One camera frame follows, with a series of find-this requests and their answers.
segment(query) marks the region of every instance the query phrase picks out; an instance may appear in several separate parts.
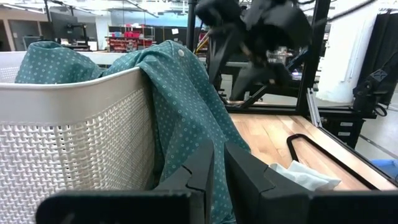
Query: wooden platform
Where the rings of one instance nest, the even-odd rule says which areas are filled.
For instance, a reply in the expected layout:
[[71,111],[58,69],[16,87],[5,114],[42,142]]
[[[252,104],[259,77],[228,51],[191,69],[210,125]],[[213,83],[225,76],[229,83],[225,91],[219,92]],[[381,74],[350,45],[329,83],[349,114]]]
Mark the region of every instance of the wooden platform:
[[[337,142],[301,116],[231,114],[231,117],[239,133],[249,144],[252,154],[266,164],[278,162],[288,168],[292,162],[292,158],[286,144],[286,139],[293,134],[302,133],[355,170],[378,189],[397,189],[371,167],[363,163],[347,149],[341,147]],[[335,190],[368,189],[351,174],[343,170],[339,165],[303,139],[296,139],[294,141],[294,148],[302,164],[322,174],[342,180]]]

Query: floor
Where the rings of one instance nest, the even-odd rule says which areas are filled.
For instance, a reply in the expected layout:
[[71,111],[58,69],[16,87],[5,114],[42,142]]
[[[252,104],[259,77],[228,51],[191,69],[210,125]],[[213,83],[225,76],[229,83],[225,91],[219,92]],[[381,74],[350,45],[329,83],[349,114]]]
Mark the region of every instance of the floor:
[[[221,88],[229,97],[231,94],[231,75],[223,75]],[[318,106],[344,106],[338,103],[317,100]],[[273,105],[295,105],[296,98],[278,95],[265,95],[263,102]],[[369,160],[398,159],[398,88],[392,98],[392,104],[386,117],[368,119],[361,130],[356,150]]]

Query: white paper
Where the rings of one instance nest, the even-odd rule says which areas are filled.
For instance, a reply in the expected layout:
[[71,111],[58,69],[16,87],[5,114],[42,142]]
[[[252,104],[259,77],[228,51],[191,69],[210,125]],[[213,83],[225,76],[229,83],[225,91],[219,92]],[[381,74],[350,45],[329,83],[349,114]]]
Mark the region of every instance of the white paper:
[[178,34],[178,29],[172,29],[172,34],[173,35]]

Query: teal polka dot fabric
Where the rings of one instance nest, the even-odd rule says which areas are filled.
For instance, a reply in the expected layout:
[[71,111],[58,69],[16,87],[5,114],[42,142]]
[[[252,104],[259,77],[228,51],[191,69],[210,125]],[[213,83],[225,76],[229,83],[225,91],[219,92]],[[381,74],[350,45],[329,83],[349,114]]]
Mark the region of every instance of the teal polka dot fabric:
[[56,43],[33,43],[16,83],[83,82],[136,66],[145,71],[153,85],[156,150],[161,155],[157,165],[163,166],[161,181],[170,177],[202,140],[212,139],[215,145],[212,221],[234,222],[225,178],[224,143],[232,141],[248,152],[249,147],[209,84],[205,67],[184,46],[166,41],[126,54],[104,71],[89,58]]

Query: black metal frame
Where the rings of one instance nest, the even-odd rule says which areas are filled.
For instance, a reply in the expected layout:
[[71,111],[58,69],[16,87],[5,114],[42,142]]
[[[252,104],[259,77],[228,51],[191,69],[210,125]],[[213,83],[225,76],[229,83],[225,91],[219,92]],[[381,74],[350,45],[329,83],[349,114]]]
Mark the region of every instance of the black metal frame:
[[[197,3],[196,1],[192,1],[192,3],[190,4],[190,7],[194,8],[196,6],[196,3]],[[316,21],[319,21],[321,19],[328,17],[330,3],[331,3],[331,0],[316,0],[313,21],[312,21],[313,24]],[[188,21],[188,33],[189,32],[191,32],[191,33],[188,34],[187,37],[189,37],[193,41],[192,27],[195,26],[195,23],[191,22],[192,15],[189,18],[191,18],[191,19]],[[300,88],[298,91],[297,104],[295,106],[290,106],[290,105],[250,105],[250,106],[245,106],[245,107],[239,107],[239,105],[241,103],[228,103],[225,106],[227,111],[229,113],[244,113],[244,114],[270,114],[270,115],[290,115],[290,116],[300,115],[305,118],[308,118],[308,116],[310,115],[310,112],[309,112],[308,101],[307,101],[307,89],[313,88],[313,85],[315,82],[315,75],[316,75],[318,64],[319,64],[319,57],[320,57],[320,52],[321,52],[321,48],[322,48],[325,27],[326,27],[326,24],[318,26],[313,31],[312,44],[308,47],[308,55],[307,55],[307,58],[305,59],[305,66],[304,66],[304,70],[303,70],[302,79],[300,82]],[[360,114],[347,106],[318,107],[318,110],[319,110],[320,116],[324,117],[324,118],[355,118],[355,119],[357,119],[358,117],[368,118],[368,119],[376,118],[376,115],[374,113],[373,114]],[[389,177],[386,173],[384,173],[382,170],[380,170],[378,167],[376,167],[374,164],[372,164],[369,160],[367,160],[361,154],[356,152],[352,147],[349,147],[342,140],[340,140],[336,136],[332,135],[332,133],[327,131],[325,128],[318,127],[318,129],[320,129],[327,136],[329,136],[334,141],[336,141],[341,147],[345,148],[350,153],[352,153],[359,160],[361,160],[362,162],[367,164],[369,167],[371,167],[373,170],[375,170],[379,175],[383,176],[389,182],[391,182],[392,184],[394,184],[395,186],[398,187],[398,183],[396,181],[394,181],[393,178]],[[365,183],[365,185],[367,185],[369,188],[375,189],[375,186],[371,186],[371,184],[369,184],[369,182],[364,181],[363,183]]]

